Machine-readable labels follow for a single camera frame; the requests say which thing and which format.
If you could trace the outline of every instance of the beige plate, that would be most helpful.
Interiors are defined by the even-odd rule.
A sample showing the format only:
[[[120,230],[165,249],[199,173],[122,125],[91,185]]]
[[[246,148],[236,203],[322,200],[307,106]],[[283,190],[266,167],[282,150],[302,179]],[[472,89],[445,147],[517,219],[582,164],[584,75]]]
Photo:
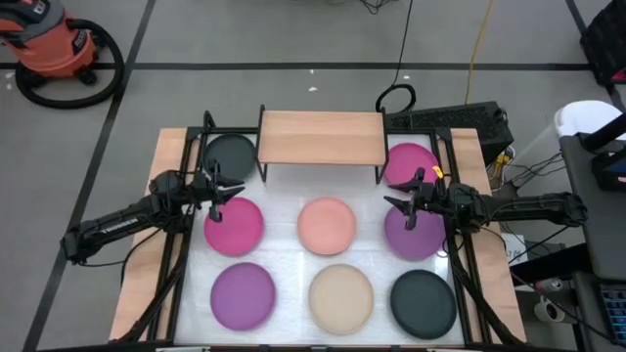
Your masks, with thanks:
[[[367,323],[374,309],[374,290],[361,271],[346,264],[320,271],[309,288],[315,323],[338,334],[353,333]]]

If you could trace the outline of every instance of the gray floor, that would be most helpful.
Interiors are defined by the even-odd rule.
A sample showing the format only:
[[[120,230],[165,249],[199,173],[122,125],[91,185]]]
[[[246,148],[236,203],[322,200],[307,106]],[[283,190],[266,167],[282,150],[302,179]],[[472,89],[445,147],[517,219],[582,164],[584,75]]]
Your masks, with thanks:
[[[147,0],[65,0],[69,11],[102,24],[124,55]],[[488,0],[416,0],[406,63],[467,63]],[[576,0],[589,22],[608,0]],[[408,1],[371,16],[356,0],[157,0],[138,63],[393,63]],[[490,64],[583,64],[578,30],[565,0],[499,0],[478,57]],[[0,47],[0,63],[14,59]],[[50,273],[110,102],[75,111],[26,101],[10,72],[0,70],[0,350],[22,348]],[[85,217],[116,210],[144,190],[157,133],[201,123],[250,126],[263,103],[280,110],[372,110],[393,70],[135,70],[116,115]],[[103,79],[111,73],[100,72]],[[416,109],[463,102],[463,70],[406,70]],[[70,97],[77,83],[44,93]],[[618,91],[626,95],[626,88]],[[390,110],[406,97],[390,97]],[[481,70],[472,100],[507,109],[515,145],[530,142],[555,111],[577,100],[610,102],[588,71]],[[128,242],[93,259],[123,257]],[[119,291],[118,268],[66,270],[40,348],[107,340]],[[533,334],[541,329],[529,328]]]

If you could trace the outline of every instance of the purple plate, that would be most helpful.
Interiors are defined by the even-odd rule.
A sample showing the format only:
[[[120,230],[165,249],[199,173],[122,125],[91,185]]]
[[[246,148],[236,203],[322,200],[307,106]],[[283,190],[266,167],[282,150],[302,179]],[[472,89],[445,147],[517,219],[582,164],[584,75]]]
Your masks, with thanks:
[[[391,249],[401,258],[422,260],[434,254],[446,237],[440,215],[418,211],[418,221],[413,230],[406,230],[407,219],[400,210],[392,207],[384,218],[384,236]]]
[[[276,287],[270,274],[252,263],[228,267],[211,289],[215,319],[230,330],[252,330],[272,313]]]

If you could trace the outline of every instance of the yellow cable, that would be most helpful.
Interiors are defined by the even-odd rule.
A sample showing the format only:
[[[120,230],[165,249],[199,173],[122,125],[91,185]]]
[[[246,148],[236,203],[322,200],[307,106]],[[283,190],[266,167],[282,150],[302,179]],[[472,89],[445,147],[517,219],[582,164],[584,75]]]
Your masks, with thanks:
[[[478,37],[476,38],[476,43],[473,46],[473,53],[471,54],[471,61],[469,62],[469,72],[468,72],[468,85],[466,87],[466,102],[470,100],[470,90],[471,90],[471,78],[473,76],[473,63],[476,61],[476,55],[478,54],[478,48],[480,44],[482,44],[482,38],[485,36],[485,32],[487,31],[487,24],[489,23],[489,18],[491,17],[491,9],[493,8],[493,3],[495,0],[489,0],[489,5],[487,6],[487,13],[485,14],[484,19],[482,19],[482,24],[480,25],[480,31],[478,32]]]

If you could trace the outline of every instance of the vacuum hose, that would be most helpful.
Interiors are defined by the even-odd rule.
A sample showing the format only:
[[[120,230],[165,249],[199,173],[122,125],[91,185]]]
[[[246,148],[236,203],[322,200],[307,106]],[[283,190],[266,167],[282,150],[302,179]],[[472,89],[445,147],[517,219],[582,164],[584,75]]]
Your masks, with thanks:
[[[66,25],[69,29],[89,29],[102,38],[107,44],[113,56],[113,67],[115,69],[115,74],[113,75],[111,83],[109,83],[105,89],[90,97],[63,101],[47,99],[34,93],[32,87],[26,80],[26,77],[29,74],[29,69],[22,65],[22,63],[18,63],[16,68],[16,83],[20,92],[22,92],[28,100],[42,107],[63,110],[91,107],[105,101],[117,91],[121,85],[122,78],[124,77],[124,58],[122,57],[119,47],[111,35],[108,34],[101,26],[87,20],[67,20]]]

